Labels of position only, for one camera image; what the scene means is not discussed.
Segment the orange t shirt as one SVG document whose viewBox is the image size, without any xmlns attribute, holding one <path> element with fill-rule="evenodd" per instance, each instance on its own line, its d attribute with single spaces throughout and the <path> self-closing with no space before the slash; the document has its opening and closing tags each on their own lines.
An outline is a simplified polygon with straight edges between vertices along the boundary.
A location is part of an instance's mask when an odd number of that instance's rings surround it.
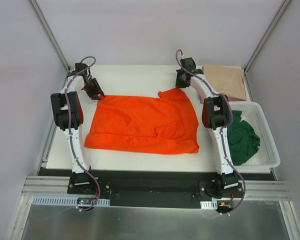
<svg viewBox="0 0 300 240">
<path fill-rule="evenodd" d="M 108 95 L 98 101 L 84 146 L 162 155 L 196 154 L 198 118 L 179 88 L 157 97 Z"/>
</svg>

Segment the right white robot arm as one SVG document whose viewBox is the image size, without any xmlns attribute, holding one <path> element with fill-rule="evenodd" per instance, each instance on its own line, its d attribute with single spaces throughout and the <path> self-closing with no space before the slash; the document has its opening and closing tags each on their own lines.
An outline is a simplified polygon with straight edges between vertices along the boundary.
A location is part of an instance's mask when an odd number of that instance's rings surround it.
<svg viewBox="0 0 300 240">
<path fill-rule="evenodd" d="M 233 123 L 233 112 L 226 95 L 217 92 L 206 79 L 203 71 L 191 58 L 176 56 L 180 66 L 175 86 L 192 87 L 203 102 L 201 121 L 208 129 L 216 156 L 216 178 L 204 187 L 204 192 L 216 199 L 227 197 L 239 185 L 240 176 L 233 165 L 228 143 L 228 127 Z"/>
</svg>

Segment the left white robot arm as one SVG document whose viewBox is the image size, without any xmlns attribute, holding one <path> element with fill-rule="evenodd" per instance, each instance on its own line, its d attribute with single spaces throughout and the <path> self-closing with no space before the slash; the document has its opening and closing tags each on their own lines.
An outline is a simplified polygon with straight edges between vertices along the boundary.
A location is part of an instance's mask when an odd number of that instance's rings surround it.
<svg viewBox="0 0 300 240">
<path fill-rule="evenodd" d="M 82 135 L 84 113 L 79 93 L 84 91 L 91 100 L 97 101 L 105 97 L 90 68 L 83 60 L 77 62 L 74 70 L 68 73 L 62 90 L 50 95 L 54 123 L 65 135 L 71 155 L 70 185 L 78 187 L 86 195 L 95 191 L 96 181 L 85 153 Z"/>
</svg>

